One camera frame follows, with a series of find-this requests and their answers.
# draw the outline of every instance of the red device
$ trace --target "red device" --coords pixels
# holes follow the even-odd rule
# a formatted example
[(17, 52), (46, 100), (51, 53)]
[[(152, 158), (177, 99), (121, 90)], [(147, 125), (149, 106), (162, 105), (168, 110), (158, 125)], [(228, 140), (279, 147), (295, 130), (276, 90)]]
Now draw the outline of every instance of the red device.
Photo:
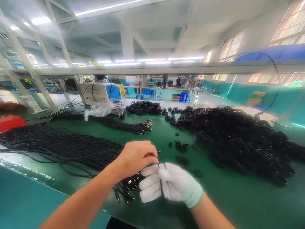
[(0, 133), (25, 125), (25, 121), (19, 116), (5, 115), (0, 117)]

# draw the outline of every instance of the ceiling light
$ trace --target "ceiling light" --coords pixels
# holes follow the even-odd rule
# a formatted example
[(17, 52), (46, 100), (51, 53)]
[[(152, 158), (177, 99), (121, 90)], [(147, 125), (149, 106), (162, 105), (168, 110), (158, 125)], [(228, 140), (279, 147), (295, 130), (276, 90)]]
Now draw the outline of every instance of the ceiling light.
[(145, 64), (169, 64), (170, 61), (150, 61), (150, 62), (145, 62)]
[(119, 64), (119, 65), (138, 65), (138, 64), (141, 64), (140, 62), (135, 62), (135, 63), (122, 63), (122, 64)]
[(175, 61), (174, 63), (191, 63), (191, 62), (194, 62), (194, 61)]
[(169, 58), (168, 60), (177, 60), (177, 59), (203, 59), (203, 57), (181, 57), (181, 58)]
[(111, 63), (111, 60), (103, 60), (103, 61), (98, 61), (98, 63), (107, 64), (107, 63)]
[(107, 7), (103, 7), (103, 8), (99, 8), (99, 9), (95, 9), (95, 10), (84, 11), (84, 12), (76, 13), (75, 16), (80, 16), (80, 15), (84, 15), (84, 14), (88, 14), (88, 13), (94, 13), (94, 12), (98, 12), (98, 11), (101, 11), (101, 10), (111, 9), (111, 8), (114, 8), (114, 7), (123, 6), (123, 5), (131, 4), (131, 3), (141, 2), (141, 1), (143, 1), (143, 0), (134, 0), (134, 1), (131, 1), (131, 2), (116, 4), (116, 5), (107, 6)]
[(48, 64), (40, 64), (40, 65), (33, 65), (33, 66), (47, 66)]
[(133, 62), (135, 60), (116, 60), (115, 62)]
[(39, 17), (32, 19), (34, 25), (46, 24), (52, 22), (48, 17)]
[(118, 66), (119, 64), (104, 64), (104, 66)]
[(145, 61), (160, 61), (160, 60), (166, 60), (165, 58), (161, 58), (161, 59), (143, 59), (143, 60), (137, 60), (139, 62), (145, 62)]
[(11, 28), (11, 30), (17, 30), (17, 29), (20, 29), (19, 27), (14, 26), (14, 25), (12, 25), (10, 28)]

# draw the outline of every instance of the pile of black rubber parts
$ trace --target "pile of black rubber parts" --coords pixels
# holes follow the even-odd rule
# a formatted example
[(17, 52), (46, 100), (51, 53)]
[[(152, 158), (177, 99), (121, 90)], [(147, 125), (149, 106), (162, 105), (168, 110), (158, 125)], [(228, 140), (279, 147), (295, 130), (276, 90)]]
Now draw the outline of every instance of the pile of black rubber parts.
[(127, 114), (136, 115), (161, 115), (162, 109), (160, 103), (150, 101), (132, 101), (130, 106), (126, 107)]
[(295, 174), (291, 159), (305, 162), (305, 147), (243, 110), (229, 106), (197, 109), (187, 106), (177, 121), (170, 122), (197, 133), (198, 144), (207, 148), (210, 159), (221, 168), (259, 174), (285, 185), (286, 178)]

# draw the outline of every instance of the cotton work glove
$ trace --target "cotton work glove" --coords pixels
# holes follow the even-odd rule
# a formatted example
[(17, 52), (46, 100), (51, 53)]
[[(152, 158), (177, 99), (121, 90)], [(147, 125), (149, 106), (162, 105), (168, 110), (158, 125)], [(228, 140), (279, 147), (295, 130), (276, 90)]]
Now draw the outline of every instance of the cotton work glove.
[(140, 197), (143, 203), (153, 201), (160, 197), (162, 182), (163, 195), (172, 201), (183, 201), (187, 207), (193, 208), (203, 195), (203, 188), (186, 171), (179, 166), (165, 163), (144, 168), (141, 171), (147, 176), (139, 184)]

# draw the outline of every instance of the blue cover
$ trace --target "blue cover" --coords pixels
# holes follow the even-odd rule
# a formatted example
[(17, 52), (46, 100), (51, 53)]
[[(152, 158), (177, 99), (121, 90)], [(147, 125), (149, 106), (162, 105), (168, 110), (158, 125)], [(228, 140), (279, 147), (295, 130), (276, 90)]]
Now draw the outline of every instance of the blue cover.
[[(305, 44), (277, 45), (258, 50), (270, 55), (273, 59), (305, 59)], [(239, 57), (234, 61), (270, 60), (266, 55), (251, 52)]]
[(120, 87), (116, 86), (115, 84), (106, 85), (106, 90), (107, 90), (107, 93), (108, 93), (108, 97), (109, 97), (109, 94), (110, 94), (109, 99), (122, 100)]

